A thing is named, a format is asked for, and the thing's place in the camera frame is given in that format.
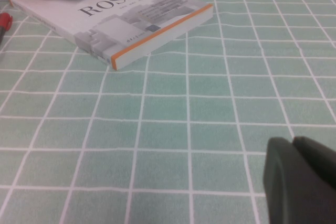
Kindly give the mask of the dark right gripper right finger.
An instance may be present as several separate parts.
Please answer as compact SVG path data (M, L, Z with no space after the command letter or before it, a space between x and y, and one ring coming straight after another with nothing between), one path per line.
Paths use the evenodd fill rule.
M292 141L292 193L335 195L335 151L304 136Z

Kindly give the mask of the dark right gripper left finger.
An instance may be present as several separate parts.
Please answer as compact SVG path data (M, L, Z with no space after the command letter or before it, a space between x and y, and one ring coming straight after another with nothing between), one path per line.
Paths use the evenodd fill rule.
M335 195L292 193L292 142L282 137L268 141L263 184L270 223L335 223Z

